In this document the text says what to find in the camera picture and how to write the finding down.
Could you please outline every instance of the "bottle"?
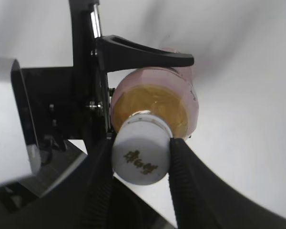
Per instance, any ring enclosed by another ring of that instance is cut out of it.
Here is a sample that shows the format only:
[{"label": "bottle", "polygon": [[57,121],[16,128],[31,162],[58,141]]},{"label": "bottle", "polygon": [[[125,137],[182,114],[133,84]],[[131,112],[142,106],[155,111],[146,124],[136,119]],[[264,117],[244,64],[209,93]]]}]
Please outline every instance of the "bottle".
[{"label": "bottle", "polygon": [[191,67],[138,69],[112,96],[111,119],[118,133],[112,148],[114,171],[127,182],[149,185],[170,165],[170,138],[195,130],[198,101]]}]

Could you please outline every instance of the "bottle cap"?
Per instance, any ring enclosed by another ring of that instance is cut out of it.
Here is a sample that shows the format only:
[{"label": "bottle cap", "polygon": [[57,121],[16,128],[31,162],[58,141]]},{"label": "bottle cap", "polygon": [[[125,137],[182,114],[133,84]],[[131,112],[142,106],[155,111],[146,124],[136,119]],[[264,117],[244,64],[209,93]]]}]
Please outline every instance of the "bottle cap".
[{"label": "bottle cap", "polygon": [[136,114],[122,125],[112,148],[112,166],[125,181],[150,185],[161,180],[170,166],[169,126],[151,114]]}]

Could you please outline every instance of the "white backdrop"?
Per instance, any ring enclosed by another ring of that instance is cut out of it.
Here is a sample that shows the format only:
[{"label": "white backdrop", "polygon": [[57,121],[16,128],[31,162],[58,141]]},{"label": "white backdrop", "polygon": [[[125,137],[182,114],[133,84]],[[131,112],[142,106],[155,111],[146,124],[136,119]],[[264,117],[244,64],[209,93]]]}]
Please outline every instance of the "white backdrop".
[{"label": "white backdrop", "polygon": [[[286,217],[286,0],[101,0],[104,35],[194,55],[188,141],[221,178]],[[67,0],[0,0],[0,56],[72,64]],[[127,71],[111,73],[116,86]],[[175,225],[167,180],[130,186]]]}]

